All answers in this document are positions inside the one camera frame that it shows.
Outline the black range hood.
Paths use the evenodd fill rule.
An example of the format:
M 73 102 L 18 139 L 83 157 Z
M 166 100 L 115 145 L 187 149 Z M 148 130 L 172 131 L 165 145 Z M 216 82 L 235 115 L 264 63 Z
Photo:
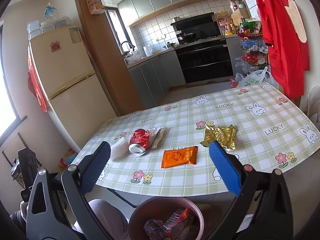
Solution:
M 176 36 L 178 34 L 195 33 L 196 41 L 221 35 L 213 12 L 189 17 L 171 24 Z

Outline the white electric kettle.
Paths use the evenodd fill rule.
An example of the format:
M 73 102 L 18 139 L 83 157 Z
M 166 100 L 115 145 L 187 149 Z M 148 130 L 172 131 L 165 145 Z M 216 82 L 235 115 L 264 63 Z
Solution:
M 144 46 L 143 50 L 144 50 L 144 53 L 145 53 L 146 57 L 150 57 L 150 56 L 153 55 L 153 49 L 151 48 L 151 46 L 149 44 Z

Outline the black kitchen faucet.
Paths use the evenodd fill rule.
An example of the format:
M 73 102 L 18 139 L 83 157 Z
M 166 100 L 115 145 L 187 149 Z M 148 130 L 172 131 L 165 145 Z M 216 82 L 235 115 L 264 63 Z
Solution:
M 121 42 L 120 48 L 121 48 L 121 54 L 123 57 L 130 56 L 132 52 L 135 51 L 135 45 L 133 45 L 129 41 Z

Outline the orange snack packet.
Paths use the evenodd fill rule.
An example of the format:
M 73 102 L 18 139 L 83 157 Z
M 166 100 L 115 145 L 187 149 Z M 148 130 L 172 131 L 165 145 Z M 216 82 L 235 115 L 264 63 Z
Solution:
M 170 168 L 183 164 L 196 165 L 197 146 L 164 151 L 161 168 Z

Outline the brown round trash bin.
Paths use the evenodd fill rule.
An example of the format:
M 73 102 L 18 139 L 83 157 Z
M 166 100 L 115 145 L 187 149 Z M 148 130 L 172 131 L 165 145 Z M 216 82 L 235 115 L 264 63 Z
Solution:
M 140 204 L 132 213 L 129 220 L 129 235 L 131 239 L 149 239 L 143 229 L 150 219 L 166 222 L 178 209 L 189 208 L 194 222 L 199 228 L 194 239 L 202 239 L 204 233 L 204 218 L 199 207 L 191 200 L 183 197 L 152 197 Z

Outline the red clear plastic package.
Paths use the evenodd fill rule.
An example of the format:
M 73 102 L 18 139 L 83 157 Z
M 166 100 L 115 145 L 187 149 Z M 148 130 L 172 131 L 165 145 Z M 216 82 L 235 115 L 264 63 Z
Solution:
M 170 239 L 177 239 L 183 230 L 191 225 L 193 222 L 193 215 L 187 207 L 184 210 L 178 209 L 170 218 L 164 223 L 164 230 Z

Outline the white tissue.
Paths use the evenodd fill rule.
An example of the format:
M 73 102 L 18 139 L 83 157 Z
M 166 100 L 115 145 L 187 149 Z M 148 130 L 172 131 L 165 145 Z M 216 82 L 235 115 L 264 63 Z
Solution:
M 111 146 L 110 160 L 122 158 L 129 148 L 129 142 L 126 138 L 120 138 L 115 144 Z

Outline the red hanging apron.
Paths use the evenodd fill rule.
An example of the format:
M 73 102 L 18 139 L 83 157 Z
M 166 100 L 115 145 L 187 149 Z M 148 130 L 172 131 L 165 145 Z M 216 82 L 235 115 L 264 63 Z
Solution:
M 256 0 L 268 46 L 271 74 L 284 95 L 304 95 L 304 72 L 310 70 L 308 39 L 295 0 Z

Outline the person's knee grey trousers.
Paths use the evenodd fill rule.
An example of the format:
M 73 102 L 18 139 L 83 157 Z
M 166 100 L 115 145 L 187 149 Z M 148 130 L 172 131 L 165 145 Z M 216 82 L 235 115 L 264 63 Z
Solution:
M 114 239 L 130 239 L 128 221 L 120 210 L 102 199 L 94 199 L 88 203 L 97 219 Z

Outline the red bag on refrigerator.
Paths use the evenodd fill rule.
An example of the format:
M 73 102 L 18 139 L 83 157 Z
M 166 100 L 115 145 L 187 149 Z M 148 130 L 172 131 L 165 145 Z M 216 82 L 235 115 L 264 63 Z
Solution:
M 31 48 L 28 45 L 28 89 L 36 96 L 39 105 L 41 107 L 41 111 L 43 113 L 47 112 L 46 99 L 44 97 L 43 91 L 41 89 L 40 83 L 37 78 L 36 70 L 34 67 L 34 62 L 31 56 Z

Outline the crushed red soda can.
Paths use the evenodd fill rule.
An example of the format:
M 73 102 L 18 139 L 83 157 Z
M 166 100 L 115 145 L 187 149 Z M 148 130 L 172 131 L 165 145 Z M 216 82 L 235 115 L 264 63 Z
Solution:
M 129 152 L 138 157 L 142 156 L 148 149 L 149 139 L 150 133 L 147 130 L 135 130 L 129 141 Z

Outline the paper bag on doorframe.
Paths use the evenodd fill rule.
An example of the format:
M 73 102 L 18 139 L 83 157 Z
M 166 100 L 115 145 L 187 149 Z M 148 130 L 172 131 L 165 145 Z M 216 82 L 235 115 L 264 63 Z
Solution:
M 86 0 L 91 15 L 103 14 L 106 9 L 100 0 Z

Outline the green plaid bunny tablecloth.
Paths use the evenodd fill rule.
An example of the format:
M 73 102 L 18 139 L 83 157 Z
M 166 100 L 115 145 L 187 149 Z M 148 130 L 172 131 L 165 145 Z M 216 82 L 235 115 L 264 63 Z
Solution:
M 107 120 L 83 147 L 75 164 L 106 141 L 129 139 L 139 129 L 166 127 L 158 147 L 137 157 L 109 161 L 97 184 L 149 196 L 190 197 L 224 192 L 226 186 L 209 157 L 206 125 L 237 129 L 236 155 L 257 171 L 288 171 L 319 149 L 319 130 L 279 90 L 269 84 L 203 94 Z M 164 151 L 197 146 L 196 165 L 161 168 Z

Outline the gold foil wrapper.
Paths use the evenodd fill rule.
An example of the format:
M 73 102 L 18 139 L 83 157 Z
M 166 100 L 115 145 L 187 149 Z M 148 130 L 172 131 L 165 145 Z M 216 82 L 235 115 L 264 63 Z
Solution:
M 237 129 L 233 125 L 229 127 L 206 125 L 204 139 L 200 144 L 204 147 L 209 147 L 211 142 L 217 141 L 225 150 L 234 151 L 236 133 Z

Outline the cream striped wrapper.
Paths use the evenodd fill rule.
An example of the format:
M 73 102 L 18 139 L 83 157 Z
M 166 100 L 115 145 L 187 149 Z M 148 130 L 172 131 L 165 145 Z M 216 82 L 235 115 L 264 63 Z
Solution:
M 154 128 L 150 131 L 149 137 L 149 148 L 156 149 L 158 147 L 159 142 L 163 139 L 164 132 L 166 130 L 165 126 Z

